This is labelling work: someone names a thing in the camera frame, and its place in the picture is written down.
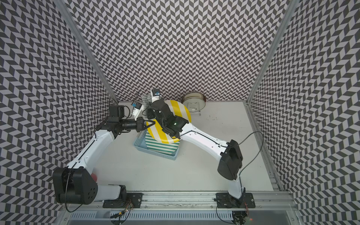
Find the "yellow white striped plate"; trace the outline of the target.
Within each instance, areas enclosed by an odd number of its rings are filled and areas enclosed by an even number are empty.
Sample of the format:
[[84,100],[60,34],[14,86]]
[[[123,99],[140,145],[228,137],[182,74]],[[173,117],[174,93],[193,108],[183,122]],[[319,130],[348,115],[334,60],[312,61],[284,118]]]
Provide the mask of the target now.
[[175,100],[157,100],[145,109],[143,115],[155,122],[147,131],[162,144],[179,142],[184,125],[191,122],[189,110]]

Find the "green white striped plate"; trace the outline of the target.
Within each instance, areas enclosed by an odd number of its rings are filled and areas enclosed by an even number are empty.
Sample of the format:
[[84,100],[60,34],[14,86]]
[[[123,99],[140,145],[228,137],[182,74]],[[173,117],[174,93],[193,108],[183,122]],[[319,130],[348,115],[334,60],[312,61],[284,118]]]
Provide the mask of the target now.
[[145,132],[145,144],[150,151],[172,156],[176,154],[180,146],[180,142],[170,144],[158,142],[148,131]]

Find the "grey microfibre cloth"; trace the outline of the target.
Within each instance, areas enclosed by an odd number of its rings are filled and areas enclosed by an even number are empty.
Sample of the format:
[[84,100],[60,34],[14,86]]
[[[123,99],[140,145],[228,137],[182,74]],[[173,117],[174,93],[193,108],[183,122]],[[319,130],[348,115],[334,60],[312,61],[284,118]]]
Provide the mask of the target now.
[[152,105],[152,95],[146,94],[141,96],[142,109],[145,111]]

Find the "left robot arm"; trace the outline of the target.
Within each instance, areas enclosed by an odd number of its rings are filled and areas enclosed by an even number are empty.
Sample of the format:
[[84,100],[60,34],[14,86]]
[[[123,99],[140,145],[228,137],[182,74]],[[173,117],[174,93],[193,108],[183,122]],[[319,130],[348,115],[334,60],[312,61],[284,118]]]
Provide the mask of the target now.
[[63,204],[90,204],[105,200],[125,200],[122,185],[99,185],[93,173],[95,165],[107,147],[122,133],[144,131],[153,121],[127,118],[124,106],[110,106],[109,115],[95,128],[94,135],[81,152],[65,167],[52,174],[55,198]]

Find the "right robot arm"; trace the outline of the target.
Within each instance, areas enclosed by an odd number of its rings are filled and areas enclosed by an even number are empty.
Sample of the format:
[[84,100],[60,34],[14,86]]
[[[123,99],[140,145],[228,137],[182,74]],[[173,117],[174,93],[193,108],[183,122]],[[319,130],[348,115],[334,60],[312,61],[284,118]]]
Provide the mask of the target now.
[[196,145],[213,156],[217,172],[229,180],[228,194],[240,199],[245,193],[240,181],[243,156],[235,140],[229,142],[215,138],[191,123],[188,109],[181,103],[162,98],[150,104],[142,114],[155,125],[150,134],[159,142],[171,144],[186,141]]

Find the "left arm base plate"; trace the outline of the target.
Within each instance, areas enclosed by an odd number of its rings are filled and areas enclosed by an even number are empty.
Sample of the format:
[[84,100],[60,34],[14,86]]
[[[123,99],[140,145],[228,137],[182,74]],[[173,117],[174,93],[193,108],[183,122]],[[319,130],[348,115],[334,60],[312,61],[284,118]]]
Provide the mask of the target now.
[[105,200],[103,202],[103,208],[105,209],[117,209],[125,208],[129,203],[132,209],[137,209],[141,207],[143,200],[143,193],[141,192],[130,192],[126,194],[126,197],[120,197],[115,200]]

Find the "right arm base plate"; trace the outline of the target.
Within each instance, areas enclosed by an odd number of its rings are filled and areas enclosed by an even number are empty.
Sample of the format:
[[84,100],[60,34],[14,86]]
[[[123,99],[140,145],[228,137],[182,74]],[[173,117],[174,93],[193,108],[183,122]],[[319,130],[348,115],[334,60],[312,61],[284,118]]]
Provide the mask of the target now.
[[252,193],[243,193],[240,199],[231,196],[228,193],[216,193],[214,201],[220,209],[253,209],[256,207]]

